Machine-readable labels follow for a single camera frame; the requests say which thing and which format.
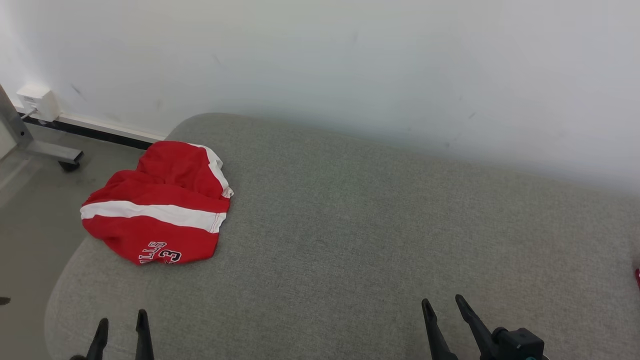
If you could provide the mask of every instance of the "white trim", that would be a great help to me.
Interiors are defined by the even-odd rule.
[[[176,205],[137,205],[130,201],[113,200],[94,202],[80,208],[80,218],[103,217],[152,217],[176,226],[195,227],[216,234],[227,213],[181,208]]]
[[[225,179],[225,176],[222,174],[222,160],[220,160],[220,157],[216,155],[216,153],[213,152],[213,150],[211,150],[210,148],[204,145],[198,145],[196,143],[188,143],[188,144],[195,147],[201,147],[207,151],[207,157],[209,158],[209,169],[211,169],[213,176],[215,176],[216,179],[218,179],[218,181],[220,182],[220,185],[222,185],[222,196],[226,197],[227,199],[233,196],[234,191],[231,190],[231,188],[229,187],[229,182],[227,181],[227,179]]]
[[[24,108],[22,106],[16,105],[15,103],[13,103],[13,105],[15,106],[16,111],[18,111],[19,113],[24,113]],[[33,114],[31,117],[33,117],[34,119],[40,119],[38,113]],[[166,135],[133,130],[129,129],[128,127],[109,124],[107,122],[101,122],[99,120],[90,120],[67,113],[60,114],[60,116],[58,117],[58,121],[150,143],[158,142],[166,138]]]

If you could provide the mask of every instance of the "white wall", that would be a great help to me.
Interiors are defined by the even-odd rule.
[[[160,135],[205,111],[307,114],[298,119],[640,193],[637,1],[0,6],[19,39],[0,83],[14,93],[35,78],[65,113]]]

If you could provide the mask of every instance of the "gray fabric surface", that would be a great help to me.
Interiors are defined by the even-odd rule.
[[[423,297],[476,359],[457,293],[552,360],[640,354],[636,200],[233,115],[169,139],[225,163],[215,255],[134,266],[87,238],[49,300],[54,359],[86,352],[103,316],[106,359],[133,359],[139,308],[156,359],[429,359]]]

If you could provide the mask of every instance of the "black baseboard strip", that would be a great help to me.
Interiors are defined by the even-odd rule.
[[[85,136],[88,138],[93,138],[93,139],[98,139],[98,140],[113,142],[113,143],[119,143],[120,145],[135,147],[136,149],[147,150],[147,148],[151,146],[150,142],[144,142],[142,140],[136,140],[136,139],[128,138],[126,136],[121,136],[121,135],[109,134],[109,133],[105,133],[104,131],[87,129],[86,127],[66,124],[60,121],[45,122],[44,124],[41,124],[38,121],[38,119],[34,119],[32,117],[26,117],[24,119],[24,122],[27,122],[28,124],[42,126],[42,127],[48,127],[49,129],[64,131],[70,134]]]

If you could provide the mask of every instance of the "gray floor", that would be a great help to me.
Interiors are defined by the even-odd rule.
[[[0,359],[49,359],[44,311],[51,290],[86,232],[80,205],[143,151],[29,126],[34,137],[82,149],[81,168],[12,152],[0,163]]]

